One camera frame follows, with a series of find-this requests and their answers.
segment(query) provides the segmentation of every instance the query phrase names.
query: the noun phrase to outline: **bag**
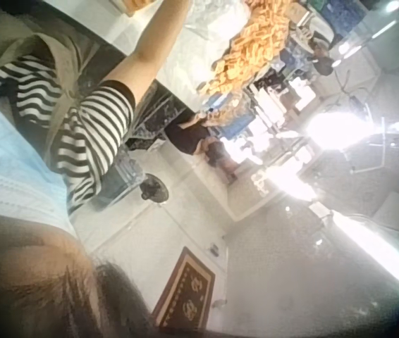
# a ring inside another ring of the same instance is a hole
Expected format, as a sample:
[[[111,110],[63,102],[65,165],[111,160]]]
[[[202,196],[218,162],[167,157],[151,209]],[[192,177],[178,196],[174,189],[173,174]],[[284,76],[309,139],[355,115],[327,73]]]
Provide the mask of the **bag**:
[[[231,40],[250,19],[242,0],[193,0],[185,27],[206,40]]]
[[[0,11],[0,67],[44,46],[54,60],[62,95],[51,116],[44,145],[44,160],[50,165],[50,149],[66,112],[78,100],[78,78],[99,45],[47,13],[15,18]]]

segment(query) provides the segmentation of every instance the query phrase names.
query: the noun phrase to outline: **black top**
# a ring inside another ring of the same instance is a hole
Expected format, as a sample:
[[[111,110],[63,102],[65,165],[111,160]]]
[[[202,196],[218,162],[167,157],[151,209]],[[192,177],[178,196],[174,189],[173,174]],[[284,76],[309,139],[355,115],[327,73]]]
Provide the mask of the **black top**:
[[[181,128],[180,123],[186,123],[195,116],[190,109],[180,114],[166,128],[165,133],[170,142],[185,154],[193,155],[197,149],[198,143],[210,135],[206,127],[203,127],[201,121],[189,128]]]

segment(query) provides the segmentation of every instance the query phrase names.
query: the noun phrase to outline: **decorative doormat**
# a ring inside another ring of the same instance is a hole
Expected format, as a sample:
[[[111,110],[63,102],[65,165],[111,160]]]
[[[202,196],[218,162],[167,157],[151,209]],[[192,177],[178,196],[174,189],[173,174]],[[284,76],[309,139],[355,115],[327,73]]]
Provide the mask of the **decorative doormat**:
[[[152,315],[161,329],[205,329],[215,274],[184,247]]]

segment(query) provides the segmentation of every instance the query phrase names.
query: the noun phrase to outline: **plastic bag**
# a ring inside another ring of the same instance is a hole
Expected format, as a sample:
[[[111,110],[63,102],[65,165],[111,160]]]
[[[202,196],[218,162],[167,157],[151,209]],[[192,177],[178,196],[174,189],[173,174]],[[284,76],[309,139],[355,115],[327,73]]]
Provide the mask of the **plastic bag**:
[[[242,0],[193,0],[185,27],[206,40],[231,40],[249,19]]]

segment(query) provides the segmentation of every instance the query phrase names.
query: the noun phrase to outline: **black and white striped sleeve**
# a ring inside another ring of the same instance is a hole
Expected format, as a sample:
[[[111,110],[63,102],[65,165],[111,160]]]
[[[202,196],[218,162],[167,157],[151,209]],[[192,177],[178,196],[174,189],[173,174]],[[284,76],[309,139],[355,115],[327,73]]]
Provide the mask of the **black and white striped sleeve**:
[[[57,166],[68,180],[70,211],[101,189],[134,117],[132,92],[117,81],[103,82],[65,120]]]

